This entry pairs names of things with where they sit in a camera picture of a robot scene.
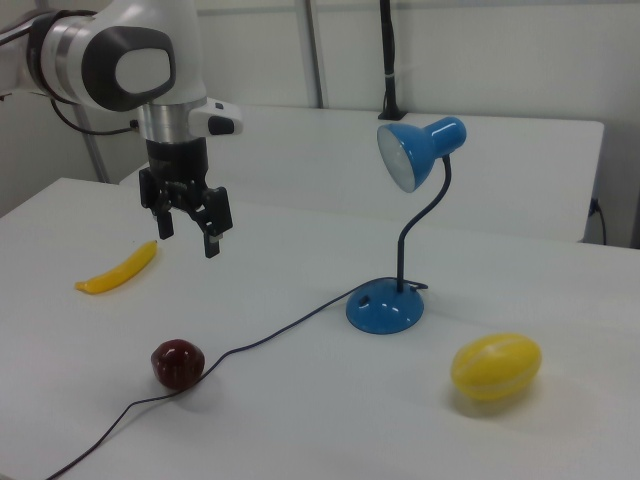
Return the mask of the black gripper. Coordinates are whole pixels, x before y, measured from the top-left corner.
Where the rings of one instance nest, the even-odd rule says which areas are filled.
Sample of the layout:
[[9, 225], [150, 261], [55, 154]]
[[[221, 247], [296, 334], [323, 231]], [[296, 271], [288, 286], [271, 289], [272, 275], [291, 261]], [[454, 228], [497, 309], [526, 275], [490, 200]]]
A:
[[208, 149], [199, 138], [182, 143], [146, 141], [149, 167], [138, 172], [140, 202], [156, 219], [161, 240], [174, 234], [169, 192], [165, 187], [184, 188], [176, 194], [174, 206], [186, 212], [203, 235], [204, 254], [220, 253], [220, 240], [233, 227], [227, 190], [208, 188]]

